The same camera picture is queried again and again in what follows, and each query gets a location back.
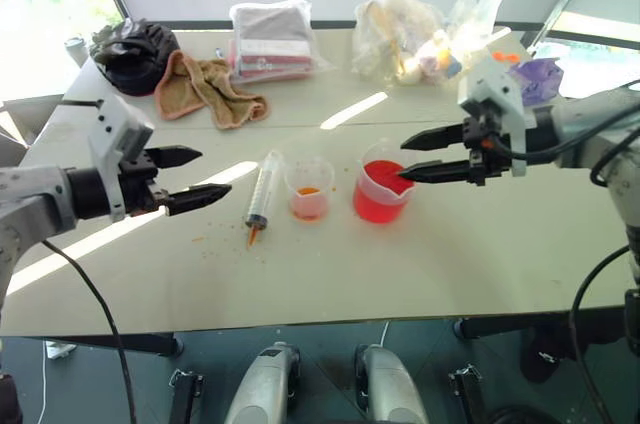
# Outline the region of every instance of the black bag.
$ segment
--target black bag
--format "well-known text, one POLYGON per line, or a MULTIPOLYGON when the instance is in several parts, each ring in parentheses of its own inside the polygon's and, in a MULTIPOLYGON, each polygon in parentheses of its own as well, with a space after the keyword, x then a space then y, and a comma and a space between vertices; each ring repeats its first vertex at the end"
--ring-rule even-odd
POLYGON ((89 54, 100 72, 120 92, 151 94, 167 67, 169 54, 179 49, 171 29, 127 18, 93 35, 89 54))

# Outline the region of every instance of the clear plastic bag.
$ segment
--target clear plastic bag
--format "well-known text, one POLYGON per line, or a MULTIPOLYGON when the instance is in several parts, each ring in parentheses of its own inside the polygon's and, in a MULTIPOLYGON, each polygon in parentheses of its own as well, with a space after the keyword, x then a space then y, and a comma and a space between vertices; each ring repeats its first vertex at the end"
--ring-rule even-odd
POLYGON ((418 82, 422 76, 413 56, 442 28, 442 13, 417 0, 372 0, 355 14, 353 70, 384 81, 418 82))
POLYGON ((356 8, 353 70, 399 84, 437 84, 458 74, 490 39, 502 0, 457 0, 445 19, 417 0, 356 8))
POLYGON ((229 56, 233 82, 304 78, 331 68, 318 52, 309 2, 236 4, 229 16, 234 29, 229 56))

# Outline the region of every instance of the orange syringe tip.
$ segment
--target orange syringe tip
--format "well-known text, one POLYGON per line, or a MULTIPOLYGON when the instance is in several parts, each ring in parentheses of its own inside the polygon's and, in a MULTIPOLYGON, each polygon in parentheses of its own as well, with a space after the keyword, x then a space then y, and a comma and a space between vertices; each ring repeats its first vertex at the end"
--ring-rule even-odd
POLYGON ((255 226, 251 227, 249 231, 249 240, 247 241, 247 249, 253 246, 253 243, 256 242, 256 237, 258 236, 258 228, 255 226))

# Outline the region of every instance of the plastic cup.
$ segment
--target plastic cup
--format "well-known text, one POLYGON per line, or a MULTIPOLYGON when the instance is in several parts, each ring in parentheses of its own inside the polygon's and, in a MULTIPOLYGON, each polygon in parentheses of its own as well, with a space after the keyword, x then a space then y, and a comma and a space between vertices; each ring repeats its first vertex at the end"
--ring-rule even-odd
POLYGON ((358 215, 370 222, 387 223, 400 216, 415 189, 415 183, 402 180, 399 189, 391 189, 376 182, 369 172, 378 177, 379 171, 395 173, 408 164, 408 156, 396 144, 382 140, 371 147, 360 161, 360 174, 353 193, 353 207, 358 215))
POLYGON ((75 61, 78 67, 82 67, 85 61, 89 58, 89 51, 87 45, 82 37, 72 37, 67 39, 64 43, 64 47, 67 49, 67 53, 75 61))
POLYGON ((335 173, 321 157, 301 159, 285 166, 289 208, 303 221, 317 221, 329 211, 335 173))
POLYGON ((488 38, 493 32, 493 27, 498 15, 498 9, 502 0, 480 0, 475 10, 475 24, 481 38, 488 38))

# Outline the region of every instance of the black cable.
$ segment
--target black cable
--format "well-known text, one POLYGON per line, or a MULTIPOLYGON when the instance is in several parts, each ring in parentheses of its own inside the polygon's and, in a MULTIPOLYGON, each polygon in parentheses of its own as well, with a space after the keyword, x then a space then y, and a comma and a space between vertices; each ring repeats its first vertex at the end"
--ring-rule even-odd
POLYGON ((640 127, 636 130, 632 131, 627 137, 625 137, 618 144, 609 149, 606 154, 604 154, 598 162, 591 168, 591 173, 589 174, 589 179, 596 186, 607 187, 607 183, 599 179, 598 176, 602 172, 602 169, 605 168, 607 164, 609 164, 618 154, 624 151, 629 144, 635 141, 638 137, 640 137, 640 127))
POLYGON ((580 144, 582 144, 587 139, 591 139, 596 134, 602 132, 607 127, 612 126, 616 122, 624 119, 625 117, 630 116, 635 112, 640 111, 640 104, 636 104, 633 107, 629 107, 624 109, 617 114, 605 119, 600 124, 592 127, 588 131, 581 132, 577 136, 568 139, 560 144, 549 147, 548 149, 543 149, 542 151, 532 151, 532 152, 515 152, 512 151, 507 145, 502 142, 498 136, 492 136, 491 143, 493 144, 493 149, 504 157, 508 157, 510 159, 519 159, 519 160, 527 160, 527 159, 543 159, 543 160, 553 160, 558 154, 561 154, 569 149, 572 149, 580 144))
POLYGON ((605 424, 613 424, 613 420, 611 419, 611 415, 609 414, 609 410, 607 409, 607 405, 602 400, 602 396, 598 392, 595 383, 593 382, 593 378, 591 377, 591 373, 587 368, 587 364, 584 361, 584 356, 582 355, 582 351, 580 350, 580 346, 578 345, 578 331, 576 328, 576 315, 578 314, 578 310, 580 309, 580 303, 582 302, 582 298, 584 297, 587 289, 591 282, 596 278, 600 272, 615 261, 618 257, 622 256, 624 253, 629 251, 629 246, 624 246, 618 249, 617 251, 612 252, 607 257, 605 257, 600 264, 593 268, 593 270, 589 273, 589 275, 582 281, 580 287, 578 288, 578 292, 576 292, 576 297, 573 300, 573 305, 571 306, 571 312, 569 312, 569 331, 571 332, 571 343, 573 344, 573 351, 576 354, 576 363, 578 364, 578 369, 582 374, 582 378, 587 386, 587 390, 589 391, 589 396, 591 397, 591 401, 596 407, 602 422, 605 424))
POLYGON ((109 310, 109 306, 107 306, 107 303, 105 302, 104 298, 100 295, 100 292, 98 291, 98 289, 96 289, 96 286, 93 284, 93 282, 91 282, 91 279, 89 279, 89 276, 87 275, 87 273, 84 272, 84 269, 82 269, 82 267, 80 267, 80 264, 78 264, 78 262, 76 260, 72 259, 62 249, 54 246, 53 244, 51 244, 46 239, 44 241, 42 241, 42 244, 44 244, 46 247, 51 249, 53 252, 55 252, 56 254, 61 255, 67 261, 69 261, 69 264, 71 264, 73 266, 73 268, 76 271, 78 271, 78 274, 80 274, 80 277, 82 278, 84 283, 89 287, 89 289, 91 290, 91 293, 93 294, 93 296, 100 303, 100 306, 102 307, 102 310, 104 311, 104 315, 107 318, 107 322, 109 323, 109 327, 111 328, 111 333, 113 334, 113 338, 116 341, 116 348, 118 350, 118 357, 120 358, 120 366, 122 367, 122 377, 124 378, 124 386, 125 386, 126 391, 127 391, 127 401, 129 403, 129 420, 131 421, 131 424, 136 424, 137 423, 136 405, 135 405, 135 402, 133 400, 133 387, 131 386, 131 375, 129 374, 129 366, 127 365, 127 357, 124 354, 124 346, 122 345, 122 338, 120 337, 120 333, 118 332, 118 328, 116 328, 116 323, 113 320, 113 316, 111 315, 111 311, 109 310))

